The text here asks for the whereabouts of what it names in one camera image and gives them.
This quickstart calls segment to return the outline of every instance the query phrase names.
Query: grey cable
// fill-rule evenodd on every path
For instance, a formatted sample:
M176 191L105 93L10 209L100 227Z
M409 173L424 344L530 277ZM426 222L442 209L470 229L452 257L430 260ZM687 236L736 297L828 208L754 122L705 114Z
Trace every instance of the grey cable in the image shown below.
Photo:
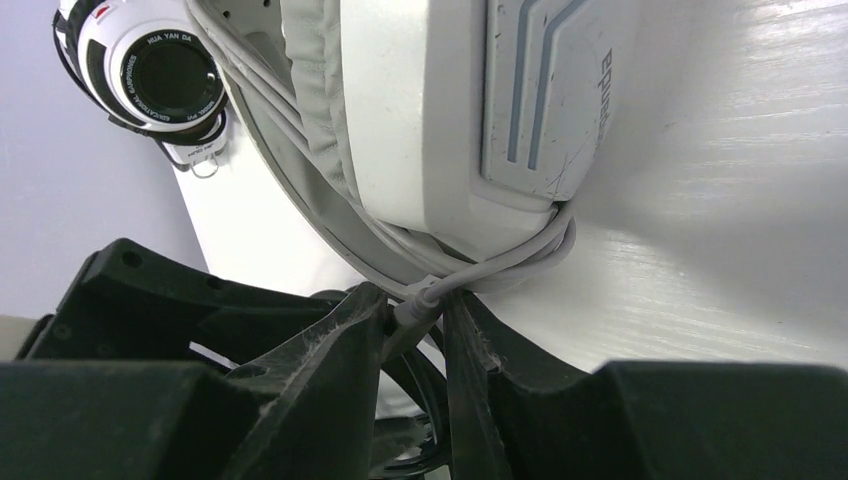
M186 0L186 4L201 42L220 68L254 96L282 133L311 159L295 95L205 0ZM416 295L414 303L421 311L436 308L442 296L457 288L486 293L547 270L568 255L576 236L571 203L558 203L551 221L533 238L503 254L472 264L445 253L435 242L422 241L403 228L373 218L361 205L352 204L352 207L388 248L439 279Z

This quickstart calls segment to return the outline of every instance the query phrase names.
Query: headphone ear cup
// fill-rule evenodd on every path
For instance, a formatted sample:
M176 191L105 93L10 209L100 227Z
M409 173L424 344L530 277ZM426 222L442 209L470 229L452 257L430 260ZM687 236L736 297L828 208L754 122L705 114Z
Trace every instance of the headphone ear cup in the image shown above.
M339 0L281 2L286 56L313 165L344 198L359 203L342 88Z
M79 65L79 36L82 32L82 27L88 19L88 15L97 8L98 5L106 0L78 0L68 14L66 23L65 46L68 49L68 54L71 57L74 67L77 69L77 74L82 78L82 72Z

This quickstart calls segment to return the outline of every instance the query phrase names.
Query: earphone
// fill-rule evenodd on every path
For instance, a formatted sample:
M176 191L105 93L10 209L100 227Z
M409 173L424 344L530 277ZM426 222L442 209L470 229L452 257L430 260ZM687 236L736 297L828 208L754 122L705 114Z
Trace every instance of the earphone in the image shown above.
M170 146L185 171L223 150L227 96L179 0L62 0L54 43L113 124Z

